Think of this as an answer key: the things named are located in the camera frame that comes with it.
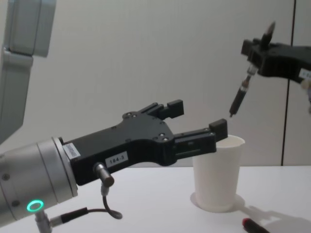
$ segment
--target cup rim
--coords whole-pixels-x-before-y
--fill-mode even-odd
[[[228,137],[227,137],[227,138],[229,138],[229,137],[231,137],[231,138],[236,138],[236,139],[240,140],[241,143],[239,143],[239,144],[237,144],[237,145],[235,145],[235,146],[217,146],[217,145],[216,145],[216,147],[217,147],[217,148],[235,148],[235,147],[240,147],[240,146],[242,146],[243,144],[245,144],[245,140],[244,140],[243,138],[241,138],[241,137],[228,134]]]

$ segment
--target white table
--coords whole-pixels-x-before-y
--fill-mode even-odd
[[[242,167],[235,209],[208,213],[191,202],[192,167],[128,168],[114,174],[108,195],[115,220],[92,213],[53,230],[55,233],[244,233],[251,217],[271,233],[311,232],[311,166]],[[79,196],[47,210],[49,217],[78,208],[102,208],[98,181],[79,188]],[[38,232],[30,216],[0,233]]]

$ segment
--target pen tip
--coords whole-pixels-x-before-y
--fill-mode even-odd
[[[242,221],[242,225],[245,226],[246,222],[249,220],[249,218],[244,218]]]
[[[276,22],[274,21],[270,26],[268,27],[266,31],[266,35],[272,35],[274,32],[274,29],[276,28]]]

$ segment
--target black cable wire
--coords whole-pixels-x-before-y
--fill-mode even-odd
[[[88,213],[94,213],[94,212],[105,212],[107,213],[106,209],[91,209],[91,210],[87,210]]]
[[[106,196],[103,196],[103,203],[104,203],[104,207],[105,207],[105,210],[112,216],[114,217],[115,219],[122,219],[122,214],[118,211],[115,211],[115,210],[111,210],[108,206],[108,203],[107,203],[107,197]]]

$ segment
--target black marker pen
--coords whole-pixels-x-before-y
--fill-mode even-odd
[[[242,225],[244,226],[244,229],[248,233],[270,233],[266,229],[264,229],[262,226],[255,223],[250,218],[244,218]]]

